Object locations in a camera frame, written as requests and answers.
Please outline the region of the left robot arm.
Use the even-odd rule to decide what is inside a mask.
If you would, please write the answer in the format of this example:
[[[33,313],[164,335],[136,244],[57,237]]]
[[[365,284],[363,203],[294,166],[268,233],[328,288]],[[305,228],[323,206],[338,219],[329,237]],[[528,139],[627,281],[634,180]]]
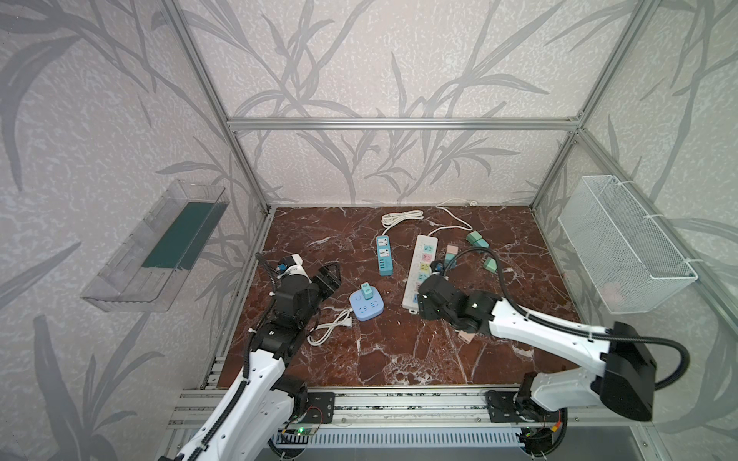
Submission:
[[[254,460],[280,428],[308,411],[305,382],[286,369],[321,303],[340,288],[340,265],[330,262],[311,276],[297,254],[275,268],[256,258],[272,285],[269,306],[248,333],[238,377],[175,460]]]

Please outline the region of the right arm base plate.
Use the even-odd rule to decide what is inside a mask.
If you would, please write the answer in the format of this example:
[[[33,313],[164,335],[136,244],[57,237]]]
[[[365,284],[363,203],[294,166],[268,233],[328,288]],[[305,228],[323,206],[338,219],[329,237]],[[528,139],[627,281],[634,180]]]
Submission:
[[[536,423],[536,418],[526,415],[516,403],[516,391],[490,389],[484,393],[486,410],[492,423]]]

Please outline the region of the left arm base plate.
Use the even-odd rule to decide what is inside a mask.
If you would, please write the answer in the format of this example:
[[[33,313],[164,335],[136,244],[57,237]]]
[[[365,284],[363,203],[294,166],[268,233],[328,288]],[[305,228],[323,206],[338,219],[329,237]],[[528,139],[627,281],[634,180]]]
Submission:
[[[336,410],[336,393],[309,391],[295,399],[292,423],[330,424]]]

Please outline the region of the pink cube plug front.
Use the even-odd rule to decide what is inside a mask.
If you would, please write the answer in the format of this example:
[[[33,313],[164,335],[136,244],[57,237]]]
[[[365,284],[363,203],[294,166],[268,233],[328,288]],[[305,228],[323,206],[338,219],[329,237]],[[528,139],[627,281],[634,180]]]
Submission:
[[[475,337],[477,335],[475,333],[471,333],[471,332],[458,332],[457,333],[457,336],[465,344],[470,344],[475,339]]]

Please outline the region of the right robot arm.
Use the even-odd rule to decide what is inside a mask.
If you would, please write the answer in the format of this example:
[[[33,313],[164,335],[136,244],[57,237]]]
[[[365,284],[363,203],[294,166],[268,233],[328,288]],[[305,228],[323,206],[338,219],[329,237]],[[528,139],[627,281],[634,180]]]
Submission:
[[[418,284],[415,300],[425,320],[524,343],[574,363],[572,370],[526,376],[517,393],[519,411],[603,406],[649,422],[655,392],[679,381],[691,362],[688,349],[676,340],[642,336],[622,322],[605,328],[559,319],[521,307],[507,291],[465,293],[438,274]]]

